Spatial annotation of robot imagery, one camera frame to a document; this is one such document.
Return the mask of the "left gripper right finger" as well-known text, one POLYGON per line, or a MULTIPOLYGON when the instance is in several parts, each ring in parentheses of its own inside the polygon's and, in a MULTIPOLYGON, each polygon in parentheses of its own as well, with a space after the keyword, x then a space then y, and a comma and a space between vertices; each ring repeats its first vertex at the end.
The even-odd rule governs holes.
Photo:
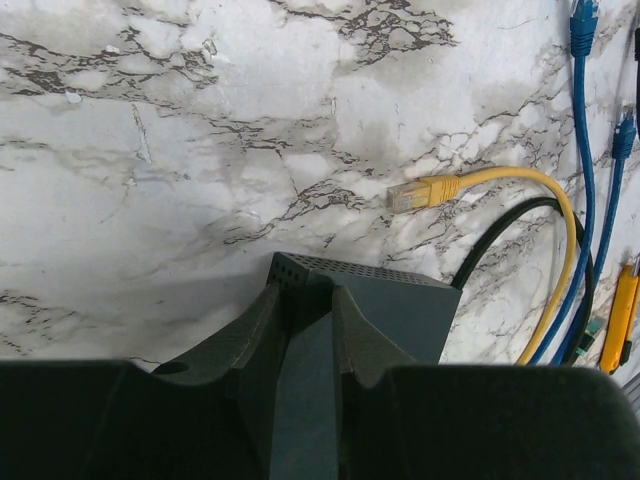
POLYGON ((425 365, 332 295, 343 479, 635 479, 639 423, 587 368, 425 365))

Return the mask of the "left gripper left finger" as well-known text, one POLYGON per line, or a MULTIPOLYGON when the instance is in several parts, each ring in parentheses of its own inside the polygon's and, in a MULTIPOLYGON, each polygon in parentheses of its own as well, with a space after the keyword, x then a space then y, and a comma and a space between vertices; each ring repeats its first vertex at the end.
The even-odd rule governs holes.
POLYGON ((5 479, 265 479, 286 347, 280 292, 145 371, 126 360, 5 361, 5 479))

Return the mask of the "dark grey network switch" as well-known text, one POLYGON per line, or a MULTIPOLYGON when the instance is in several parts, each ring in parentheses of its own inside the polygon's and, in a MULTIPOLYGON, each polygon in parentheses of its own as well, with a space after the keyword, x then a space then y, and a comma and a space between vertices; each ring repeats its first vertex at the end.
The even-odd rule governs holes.
POLYGON ((271 410, 270 479, 395 479, 407 443, 393 376, 436 364, 461 293, 428 276, 275 253, 241 275, 247 305, 276 293, 277 326, 260 349, 257 378, 271 410))

